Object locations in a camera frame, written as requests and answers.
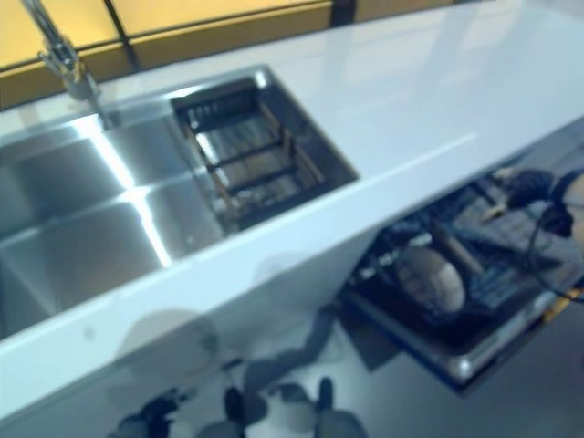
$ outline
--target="kitchen sink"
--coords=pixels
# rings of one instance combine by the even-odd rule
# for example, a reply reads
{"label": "kitchen sink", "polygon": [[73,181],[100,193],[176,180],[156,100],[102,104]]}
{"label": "kitchen sink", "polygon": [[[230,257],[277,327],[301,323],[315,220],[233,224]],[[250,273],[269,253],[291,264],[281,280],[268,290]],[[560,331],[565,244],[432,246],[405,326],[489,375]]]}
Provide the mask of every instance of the kitchen sink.
{"label": "kitchen sink", "polygon": [[355,180],[267,68],[0,139],[0,339]]}

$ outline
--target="stainless steel sink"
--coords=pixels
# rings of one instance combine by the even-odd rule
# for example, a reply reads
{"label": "stainless steel sink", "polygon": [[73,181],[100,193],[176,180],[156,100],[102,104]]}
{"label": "stainless steel sink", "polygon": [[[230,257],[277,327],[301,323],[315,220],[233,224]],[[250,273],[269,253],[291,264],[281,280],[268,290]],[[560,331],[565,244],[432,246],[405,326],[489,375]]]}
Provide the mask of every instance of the stainless steel sink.
{"label": "stainless steel sink", "polygon": [[0,140],[0,338],[355,179],[265,68]]}

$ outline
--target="white countertop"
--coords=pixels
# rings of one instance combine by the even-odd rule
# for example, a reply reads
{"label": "white countertop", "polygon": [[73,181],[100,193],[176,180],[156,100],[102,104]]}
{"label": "white countertop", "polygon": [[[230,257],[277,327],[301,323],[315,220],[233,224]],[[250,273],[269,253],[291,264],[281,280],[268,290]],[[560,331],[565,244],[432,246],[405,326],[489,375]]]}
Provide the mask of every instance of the white countertop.
{"label": "white countertop", "polygon": [[[582,12],[571,0],[461,5],[103,84],[106,100],[126,99],[268,64],[360,179],[0,343],[0,420],[115,360],[122,345],[215,310],[582,116]],[[44,99],[0,114],[0,132],[75,111],[66,96]],[[166,309],[188,317],[148,326],[128,346],[132,328]]]}

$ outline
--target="yellow wall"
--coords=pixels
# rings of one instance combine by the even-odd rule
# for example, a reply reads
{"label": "yellow wall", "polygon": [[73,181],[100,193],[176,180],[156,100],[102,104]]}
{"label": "yellow wall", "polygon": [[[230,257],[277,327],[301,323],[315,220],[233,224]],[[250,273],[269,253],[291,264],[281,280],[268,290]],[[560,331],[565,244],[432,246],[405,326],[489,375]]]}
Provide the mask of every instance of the yellow wall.
{"label": "yellow wall", "polygon": [[358,0],[356,21],[451,5],[454,0]]}
{"label": "yellow wall", "polygon": [[[117,37],[102,0],[44,0],[43,4],[77,47]],[[20,0],[0,0],[0,67],[36,57],[42,40]]]}
{"label": "yellow wall", "polygon": [[221,16],[261,11],[309,0],[114,0],[128,34],[176,26]]}
{"label": "yellow wall", "polygon": [[[331,0],[112,0],[144,68],[329,27]],[[42,36],[21,0],[0,0],[0,69],[34,60]],[[356,20],[399,14],[453,0],[357,0]],[[43,0],[76,47],[118,39],[103,0]],[[224,19],[201,23],[211,18]],[[181,29],[166,29],[186,25]],[[155,35],[144,32],[159,30]],[[97,80],[132,72],[119,42],[85,50]],[[63,89],[43,63],[0,73],[0,110]]]}

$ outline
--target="chrome faucet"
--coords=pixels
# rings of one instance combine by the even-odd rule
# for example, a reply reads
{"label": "chrome faucet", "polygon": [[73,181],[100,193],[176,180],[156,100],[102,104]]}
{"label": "chrome faucet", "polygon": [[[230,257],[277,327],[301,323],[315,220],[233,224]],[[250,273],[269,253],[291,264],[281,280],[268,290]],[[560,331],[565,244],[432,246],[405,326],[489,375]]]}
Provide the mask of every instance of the chrome faucet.
{"label": "chrome faucet", "polygon": [[63,80],[68,94],[73,99],[85,100],[99,115],[103,128],[105,130],[111,128],[111,119],[99,103],[96,81],[71,42],[59,33],[40,0],[22,0],[22,3],[45,37],[47,51],[39,52],[38,57]]}

